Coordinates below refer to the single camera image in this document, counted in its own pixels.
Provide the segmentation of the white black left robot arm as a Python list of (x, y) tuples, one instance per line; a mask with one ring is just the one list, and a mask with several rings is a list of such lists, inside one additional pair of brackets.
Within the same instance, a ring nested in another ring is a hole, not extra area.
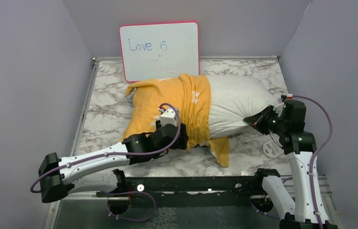
[(158, 159), (171, 149), (186, 149), (189, 137), (186, 125), (161, 125), (155, 132), (134, 134), (106, 149), (86, 155), (59, 157), (47, 154), (39, 169), (38, 193), (43, 203), (61, 200), (72, 193), (85, 191), (112, 192), (115, 196), (128, 189), (123, 172), (113, 171), (112, 177), (96, 178), (96, 172)]

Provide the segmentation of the blue yellow Mickey pillowcase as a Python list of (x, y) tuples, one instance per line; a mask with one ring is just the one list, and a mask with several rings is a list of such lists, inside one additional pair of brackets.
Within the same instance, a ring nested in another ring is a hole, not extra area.
[(186, 125), (187, 151), (196, 145), (208, 146), (217, 163), (228, 167), (228, 136), (213, 137), (209, 130), (212, 95), (205, 75), (139, 81), (128, 85), (125, 95), (133, 95), (134, 109), (122, 138), (154, 132), (155, 122), (167, 109)]

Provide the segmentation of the white pillow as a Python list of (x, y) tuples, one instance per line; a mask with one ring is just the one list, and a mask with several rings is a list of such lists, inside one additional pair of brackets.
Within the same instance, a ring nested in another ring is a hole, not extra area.
[(211, 88), (209, 131), (212, 139), (244, 131), (244, 118), (254, 116), (278, 100), (251, 76), (207, 75)]

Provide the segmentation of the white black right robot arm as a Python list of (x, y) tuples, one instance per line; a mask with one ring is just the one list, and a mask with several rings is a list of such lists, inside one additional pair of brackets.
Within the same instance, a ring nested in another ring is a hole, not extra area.
[(252, 188), (258, 194), (268, 194), (278, 212), (281, 229), (336, 229), (338, 226), (330, 222), (323, 205), (316, 170), (318, 149), (314, 135), (304, 130), (305, 115), (303, 102), (286, 99), (281, 114), (269, 105), (244, 118), (261, 134), (279, 136), (291, 169), (295, 196), (290, 196), (275, 169), (258, 169)]

